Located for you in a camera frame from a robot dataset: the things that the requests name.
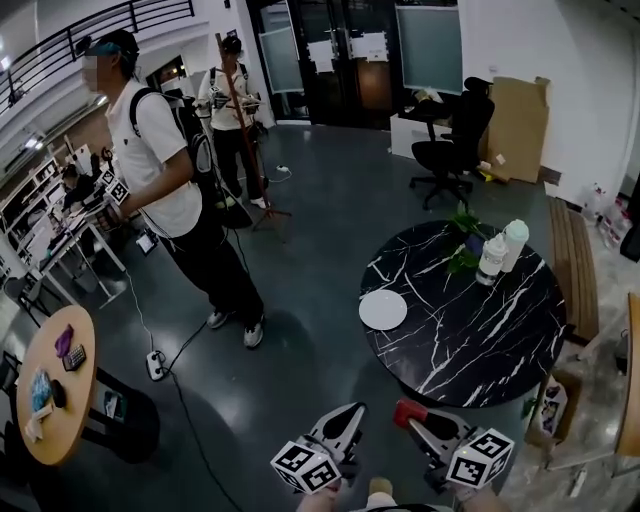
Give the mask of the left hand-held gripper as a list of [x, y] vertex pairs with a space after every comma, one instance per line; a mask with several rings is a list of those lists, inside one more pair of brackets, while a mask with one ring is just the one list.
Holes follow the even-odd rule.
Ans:
[[342, 480], [351, 485], [360, 469], [354, 449], [366, 412], [366, 404], [357, 402], [323, 415], [308, 433], [285, 444], [270, 461], [272, 469], [306, 495]]

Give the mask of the round wooden side table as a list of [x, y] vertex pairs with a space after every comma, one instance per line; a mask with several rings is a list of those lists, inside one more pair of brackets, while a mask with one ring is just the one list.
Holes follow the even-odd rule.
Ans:
[[[82, 345], [86, 360], [74, 372], [64, 369], [56, 355], [55, 341], [67, 326], [74, 335], [71, 345]], [[32, 442], [25, 428], [33, 414], [31, 382], [37, 369], [46, 371], [61, 383], [66, 393], [64, 408], [54, 408], [41, 421], [44, 438]], [[96, 379], [95, 331], [89, 313], [78, 305], [66, 306], [46, 319], [34, 334], [22, 360], [16, 407], [19, 431], [30, 454], [44, 465], [60, 465], [77, 447], [88, 418]]]

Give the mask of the white round plate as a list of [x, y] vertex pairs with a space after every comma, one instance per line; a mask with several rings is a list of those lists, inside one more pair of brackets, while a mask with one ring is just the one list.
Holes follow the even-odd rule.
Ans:
[[366, 294], [359, 304], [359, 317], [369, 328], [392, 330], [406, 318], [408, 307], [404, 298], [391, 290], [376, 290]]

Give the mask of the brown cardboard sheet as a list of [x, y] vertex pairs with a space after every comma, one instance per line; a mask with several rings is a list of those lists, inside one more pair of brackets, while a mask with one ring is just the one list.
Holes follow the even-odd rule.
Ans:
[[538, 181], [549, 119], [550, 80], [528, 82], [498, 76], [493, 80], [494, 113], [489, 122], [481, 170], [494, 179]]

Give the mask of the white desk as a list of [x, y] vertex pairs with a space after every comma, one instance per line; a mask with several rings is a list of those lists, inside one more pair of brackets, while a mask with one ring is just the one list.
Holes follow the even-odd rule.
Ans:
[[[411, 146], [416, 142], [431, 140], [428, 123], [401, 118], [399, 114], [390, 117], [390, 129], [390, 153], [394, 156], [415, 159]], [[450, 132], [449, 119], [436, 119], [433, 122], [434, 140], [442, 141], [442, 136]]]

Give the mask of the person's left forearm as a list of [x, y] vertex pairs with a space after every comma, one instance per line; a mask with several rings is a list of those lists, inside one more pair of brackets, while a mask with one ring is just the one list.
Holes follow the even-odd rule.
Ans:
[[315, 494], [305, 495], [296, 512], [334, 512], [338, 488], [326, 487]]

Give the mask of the red block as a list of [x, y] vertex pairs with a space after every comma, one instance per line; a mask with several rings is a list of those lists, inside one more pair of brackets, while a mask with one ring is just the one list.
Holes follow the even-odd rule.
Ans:
[[396, 403], [393, 421], [396, 426], [408, 429], [411, 420], [423, 424], [427, 415], [428, 409], [425, 406], [408, 398], [401, 398]]

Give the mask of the printed cardboard box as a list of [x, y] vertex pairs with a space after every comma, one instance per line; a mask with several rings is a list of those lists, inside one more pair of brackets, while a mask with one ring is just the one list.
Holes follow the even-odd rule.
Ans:
[[564, 442], [579, 404], [583, 380], [565, 370], [553, 370], [541, 386], [525, 434], [531, 446], [552, 450]]

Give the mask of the black calculator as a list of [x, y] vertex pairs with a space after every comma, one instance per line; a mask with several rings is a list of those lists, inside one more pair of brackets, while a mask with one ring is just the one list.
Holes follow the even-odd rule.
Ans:
[[69, 349], [62, 358], [63, 367], [66, 372], [76, 371], [86, 360], [86, 352], [84, 346], [79, 344]]

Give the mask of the white folded paper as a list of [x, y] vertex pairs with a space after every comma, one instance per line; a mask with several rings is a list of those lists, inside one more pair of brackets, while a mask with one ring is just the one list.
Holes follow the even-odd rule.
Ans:
[[54, 407], [52, 404], [48, 403], [38, 411], [34, 412], [31, 418], [27, 421], [26, 426], [24, 427], [24, 433], [32, 443], [36, 443], [44, 438], [41, 423], [44, 418], [53, 412], [53, 409]]

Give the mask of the white work table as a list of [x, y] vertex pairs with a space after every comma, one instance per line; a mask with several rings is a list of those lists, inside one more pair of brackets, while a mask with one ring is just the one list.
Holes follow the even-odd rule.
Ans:
[[99, 288], [106, 295], [106, 301], [101, 305], [101, 308], [104, 308], [110, 302], [114, 301], [119, 293], [111, 293], [109, 289], [106, 287], [101, 278], [96, 274], [93, 270], [93, 267], [88, 262], [86, 255], [82, 252], [80, 247], [80, 239], [82, 235], [89, 231], [94, 240], [99, 244], [100, 249], [103, 249], [109, 258], [113, 261], [116, 267], [122, 272], [126, 273], [127, 269], [122, 261], [116, 256], [113, 249], [109, 246], [107, 241], [105, 240], [102, 232], [97, 227], [97, 216], [98, 213], [104, 209], [108, 209], [112, 204], [108, 201], [102, 201], [92, 210], [86, 211], [78, 211], [77, 215], [74, 217], [72, 221], [67, 222], [66, 220], [62, 221], [62, 238], [60, 242], [50, 251], [45, 254], [46, 258], [43, 260], [33, 259], [32, 264], [29, 266], [28, 272], [35, 277], [37, 280], [47, 280], [51, 283], [54, 289], [57, 291], [57, 294], [70, 305], [78, 305], [75, 297], [54, 277], [52, 274], [52, 270], [54, 267], [59, 266], [62, 267], [62, 260], [64, 256], [72, 249], [78, 249], [80, 253], [81, 259], [86, 262], [87, 267], [91, 270], [94, 275], [94, 279], [99, 285]]

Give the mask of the wooden chair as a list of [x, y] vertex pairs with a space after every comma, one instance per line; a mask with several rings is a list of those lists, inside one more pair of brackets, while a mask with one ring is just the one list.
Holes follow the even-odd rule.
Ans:
[[616, 453], [640, 458], [640, 296], [628, 296], [626, 402], [618, 429]]

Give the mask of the green leafy plant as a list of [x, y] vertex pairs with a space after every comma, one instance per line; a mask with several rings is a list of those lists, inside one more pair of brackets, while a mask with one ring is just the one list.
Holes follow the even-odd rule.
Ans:
[[450, 254], [447, 273], [452, 275], [468, 269], [477, 269], [487, 235], [481, 222], [464, 203], [460, 202], [448, 225], [461, 238], [461, 244]]

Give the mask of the blue packet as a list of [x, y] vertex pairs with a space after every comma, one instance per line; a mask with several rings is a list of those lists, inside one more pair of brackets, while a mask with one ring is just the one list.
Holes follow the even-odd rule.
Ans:
[[38, 367], [31, 381], [31, 406], [32, 411], [41, 410], [51, 397], [51, 381], [48, 372]]

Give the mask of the black stair railing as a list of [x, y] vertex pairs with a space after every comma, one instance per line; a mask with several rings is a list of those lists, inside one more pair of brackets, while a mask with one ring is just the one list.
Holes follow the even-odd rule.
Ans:
[[194, 15], [192, 0], [126, 0], [64, 27], [0, 71], [0, 114], [76, 62], [91, 41], [117, 29], [137, 33]]

